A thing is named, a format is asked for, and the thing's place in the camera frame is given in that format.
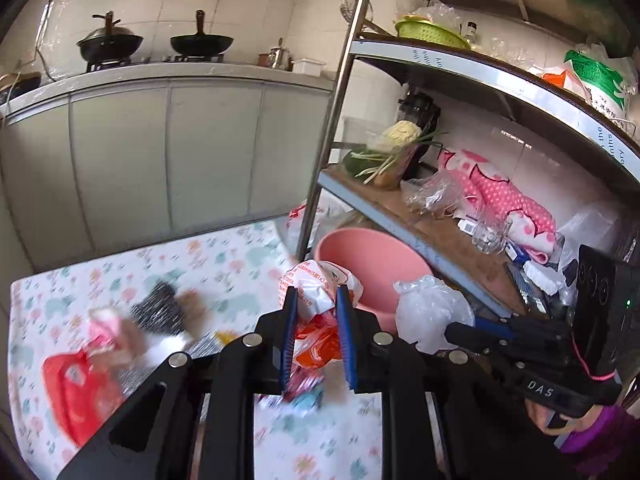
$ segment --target shelf post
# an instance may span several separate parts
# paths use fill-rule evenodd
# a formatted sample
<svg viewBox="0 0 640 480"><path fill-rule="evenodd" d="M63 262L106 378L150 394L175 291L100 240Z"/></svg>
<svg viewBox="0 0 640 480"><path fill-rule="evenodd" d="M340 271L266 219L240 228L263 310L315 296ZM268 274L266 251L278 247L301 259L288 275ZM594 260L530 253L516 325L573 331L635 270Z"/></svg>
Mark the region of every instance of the shelf post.
<svg viewBox="0 0 640 480"><path fill-rule="evenodd" d="M347 91L347 85L351 76L351 69L353 68L354 55L350 54L351 43L353 43L354 38L357 38L362 30L362 25L364 24L364 20L367 15L368 5L369 0L358 0L356 2L353 20L351 20L347 37L345 38L344 46L342 47L342 56L340 57L338 72L335 76L334 91L332 92L332 97L324 117L324 127L322 128L322 136L320 137L320 143L318 145L313 180L311 181L309 193L306 197L305 215L302 220L300 238L298 239L298 248L296 250L296 256L299 261L304 260L306 250L308 249L311 229L314 224L314 217L316 216L316 208L318 207L318 199L320 198L321 188L318 185L318 175L329 161L335 131L337 130L338 121L340 120L340 112L342 111L344 95Z"/></svg>

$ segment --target purple sleeve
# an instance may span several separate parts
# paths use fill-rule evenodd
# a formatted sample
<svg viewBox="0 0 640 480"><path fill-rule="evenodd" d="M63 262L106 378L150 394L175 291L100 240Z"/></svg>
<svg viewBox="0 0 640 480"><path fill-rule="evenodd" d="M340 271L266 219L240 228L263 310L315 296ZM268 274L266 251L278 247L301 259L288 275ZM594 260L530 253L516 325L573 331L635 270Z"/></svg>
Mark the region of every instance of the purple sleeve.
<svg viewBox="0 0 640 480"><path fill-rule="evenodd" d="M607 469L626 444L637 438L640 438L640 420L619 406L605 406L593 426L573 432L560 450L578 472L597 475Z"/></svg>

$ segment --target pink cord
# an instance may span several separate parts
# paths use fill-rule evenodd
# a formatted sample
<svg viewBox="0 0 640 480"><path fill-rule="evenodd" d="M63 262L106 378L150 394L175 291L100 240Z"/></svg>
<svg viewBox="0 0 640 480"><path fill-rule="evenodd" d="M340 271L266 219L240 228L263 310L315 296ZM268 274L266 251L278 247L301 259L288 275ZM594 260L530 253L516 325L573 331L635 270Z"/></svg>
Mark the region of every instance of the pink cord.
<svg viewBox="0 0 640 480"><path fill-rule="evenodd" d="M600 376L591 375L591 372L589 371L589 366L580 355L580 352L578 352L578 346L575 343L575 338L573 334L571 334L571 342L574 344L574 351L575 351L575 354L578 356L578 359L580 361L580 364L582 365L582 368L584 368L584 371L587 373L587 375L591 379L593 379L594 381L608 381L610 378L612 378L616 374L615 372L612 372L608 375L600 375Z"/></svg>

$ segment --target green plastic colander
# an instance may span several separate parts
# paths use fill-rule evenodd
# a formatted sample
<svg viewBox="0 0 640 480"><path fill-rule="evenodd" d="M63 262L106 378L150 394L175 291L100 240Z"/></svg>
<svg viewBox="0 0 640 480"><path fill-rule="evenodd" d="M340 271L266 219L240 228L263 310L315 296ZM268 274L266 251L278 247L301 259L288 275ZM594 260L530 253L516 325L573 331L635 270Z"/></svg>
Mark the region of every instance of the green plastic colander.
<svg viewBox="0 0 640 480"><path fill-rule="evenodd" d="M471 50L468 41L444 27L435 25L420 16L405 16L396 23L398 38L429 41L440 45Z"/></svg>

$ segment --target pink towel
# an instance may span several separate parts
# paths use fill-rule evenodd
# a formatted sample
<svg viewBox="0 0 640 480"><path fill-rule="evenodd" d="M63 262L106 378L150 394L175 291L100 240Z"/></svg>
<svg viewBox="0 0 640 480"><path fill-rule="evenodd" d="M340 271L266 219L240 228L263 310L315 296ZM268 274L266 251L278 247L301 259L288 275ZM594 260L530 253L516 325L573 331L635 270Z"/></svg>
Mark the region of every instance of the pink towel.
<svg viewBox="0 0 640 480"><path fill-rule="evenodd" d="M546 264L556 244L556 222L551 213L523 195L509 179L477 153L443 150L439 170L452 171L462 183L467 201L479 212L490 205L500 216L511 218L509 238L529 255Z"/></svg>

